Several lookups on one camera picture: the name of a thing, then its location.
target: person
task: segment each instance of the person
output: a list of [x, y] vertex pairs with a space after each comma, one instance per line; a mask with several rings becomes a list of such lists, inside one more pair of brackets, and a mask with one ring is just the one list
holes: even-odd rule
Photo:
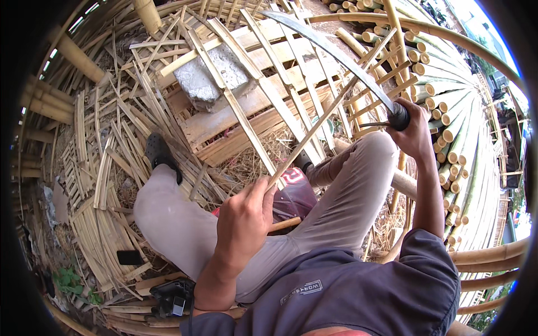
[[[442, 239], [430, 133], [423, 108], [397, 102], [411, 117], [404, 131], [372, 132], [317, 167], [305, 167], [313, 185], [330, 186], [287, 235], [267, 237], [275, 192], [265, 192], [267, 178], [228, 198], [217, 219], [180, 200], [173, 163], [156, 166], [134, 216], [151, 246], [196, 281], [191, 320], [180, 325], [183, 335], [446, 334], [460, 287]], [[362, 262], [360, 247], [396, 166], [394, 143], [418, 168], [413, 228], [398, 262]], [[152, 163], [156, 152], [165, 156], [166, 150], [149, 153]], [[253, 302], [237, 323], [228, 313], [235, 302]]]

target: blade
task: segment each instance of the blade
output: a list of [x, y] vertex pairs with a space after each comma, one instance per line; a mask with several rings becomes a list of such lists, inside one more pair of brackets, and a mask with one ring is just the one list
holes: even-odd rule
[[276, 11], [261, 11], [263, 15], [275, 20], [278, 23], [285, 25], [286, 27], [294, 30], [295, 32], [303, 35], [320, 48], [329, 53], [338, 62], [343, 64], [349, 71], [357, 76], [382, 102], [387, 106], [387, 109], [392, 113], [394, 112], [394, 106], [392, 101], [385, 95], [383, 90], [376, 84], [373, 77], [368, 75], [358, 64], [356, 64], [351, 58], [349, 58], [344, 52], [342, 52], [336, 45], [329, 42], [322, 34], [314, 31], [306, 24], [300, 22], [294, 17]]

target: left hand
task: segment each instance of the left hand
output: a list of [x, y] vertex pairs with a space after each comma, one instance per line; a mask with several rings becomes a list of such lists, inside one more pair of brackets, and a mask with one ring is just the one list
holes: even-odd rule
[[221, 206], [215, 256], [239, 274], [261, 249], [273, 224], [273, 196], [269, 177], [259, 178]]

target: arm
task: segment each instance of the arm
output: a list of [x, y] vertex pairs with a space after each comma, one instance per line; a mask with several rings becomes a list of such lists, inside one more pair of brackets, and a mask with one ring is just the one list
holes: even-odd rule
[[215, 253], [194, 288], [193, 316], [225, 312], [235, 302], [236, 277], [258, 252], [273, 224], [273, 196], [268, 179], [260, 178], [221, 207], [217, 222]]
[[419, 171], [413, 228], [424, 229], [442, 239], [444, 233], [443, 197], [428, 123], [423, 116], [424, 109], [403, 98], [398, 98], [397, 102], [407, 109], [411, 121], [405, 130], [398, 132], [388, 127], [387, 133], [402, 151], [415, 159]]

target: navy shirt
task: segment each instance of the navy shirt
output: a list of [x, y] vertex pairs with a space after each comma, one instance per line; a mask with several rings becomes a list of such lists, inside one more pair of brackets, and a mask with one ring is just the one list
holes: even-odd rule
[[[405, 236], [399, 262], [362, 262], [350, 250], [317, 248], [286, 264], [238, 323], [193, 318], [192, 335], [301, 335], [344, 326], [371, 335], [445, 335], [456, 317], [459, 278], [443, 241], [422, 229]], [[189, 335], [188, 322], [181, 334]]]

